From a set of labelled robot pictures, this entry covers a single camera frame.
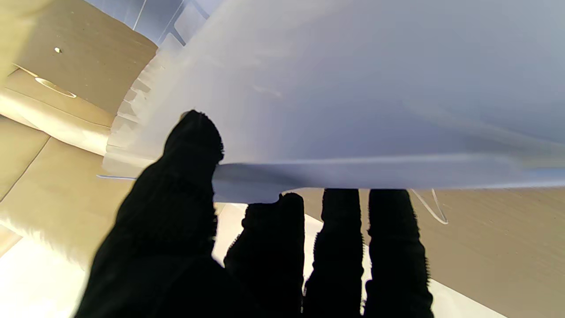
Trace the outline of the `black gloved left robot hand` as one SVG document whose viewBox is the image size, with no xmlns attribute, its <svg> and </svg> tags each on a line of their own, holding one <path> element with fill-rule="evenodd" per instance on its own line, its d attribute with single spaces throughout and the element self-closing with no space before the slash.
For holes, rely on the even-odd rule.
<svg viewBox="0 0 565 318">
<path fill-rule="evenodd" d="M 90 270 L 77 318 L 432 318 L 429 267 L 405 189 L 369 192 L 372 278 L 362 303 L 357 189 L 325 189 L 323 227 L 304 279 L 305 207 L 297 193 L 250 204 L 223 264 L 213 257 L 214 123 L 191 110 L 136 179 Z"/>
</svg>

